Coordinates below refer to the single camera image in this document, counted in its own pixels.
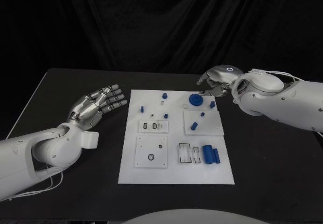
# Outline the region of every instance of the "robotic hand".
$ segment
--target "robotic hand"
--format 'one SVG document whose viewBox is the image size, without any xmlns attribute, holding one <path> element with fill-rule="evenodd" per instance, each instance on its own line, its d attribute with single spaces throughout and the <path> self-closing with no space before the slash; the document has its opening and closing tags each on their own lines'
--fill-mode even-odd
<svg viewBox="0 0 323 224">
<path fill-rule="evenodd" d="M 284 83 L 273 74 L 293 78 Z M 270 119 L 304 130 L 323 132 L 323 83 L 294 80 L 291 74 L 252 69 L 244 73 L 231 65 L 211 68 L 201 76 L 212 89 L 201 95 L 222 97 L 232 90 L 234 103 L 252 116 Z"/>
<path fill-rule="evenodd" d="M 58 128 L 0 141 L 0 201 L 61 173 L 78 160 L 82 148 L 97 148 L 97 132 L 88 132 L 104 113 L 127 104 L 118 101 L 118 85 L 85 95 L 72 106 L 68 121 Z M 35 170 L 35 159 L 48 164 Z"/>
</svg>

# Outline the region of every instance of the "blue screw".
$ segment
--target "blue screw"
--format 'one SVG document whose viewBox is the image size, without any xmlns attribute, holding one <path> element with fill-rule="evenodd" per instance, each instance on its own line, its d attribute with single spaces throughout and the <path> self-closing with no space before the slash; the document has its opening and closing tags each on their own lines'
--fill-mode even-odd
<svg viewBox="0 0 323 224">
<path fill-rule="evenodd" d="M 211 102 L 211 109 L 215 107 L 215 102 L 212 101 Z"/>
<path fill-rule="evenodd" d="M 196 127 L 198 127 L 198 123 L 195 122 L 190 129 L 195 131 Z"/>
</svg>

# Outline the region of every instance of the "blue cylinder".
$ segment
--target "blue cylinder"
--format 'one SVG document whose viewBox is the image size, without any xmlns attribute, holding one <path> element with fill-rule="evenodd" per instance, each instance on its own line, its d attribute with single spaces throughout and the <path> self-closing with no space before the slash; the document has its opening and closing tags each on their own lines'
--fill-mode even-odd
<svg viewBox="0 0 323 224">
<path fill-rule="evenodd" d="M 215 107 L 215 102 L 212 101 L 211 102 L 211 109 Z"/>
<path fill-rule="evenodd" d="M 221 163 L 221 158 L 219 158 L 219 152 L 218 152 L 218 149 L 215 148 L 214 149 L 214 156 L 215 156 L 215 163 Z"/>
<path fill-rule="evenodd" d="M 203 146 L 203 158 L 206 164 L 215 163 L 215 155 L 211 145 Z"/>
<path fill-rule="evenodd" d="M 192 125 L 190 129 L 195 131 L 196 127 L 198 127 L 198 123 L 193 122 L 193 125 Z"/>
<path fill-rule="evenodd" d="M 203 97 L 195 93 L 190 95 L 189 102 L 192 105 L 199 106 L 203 103 Z"/>
</svg>

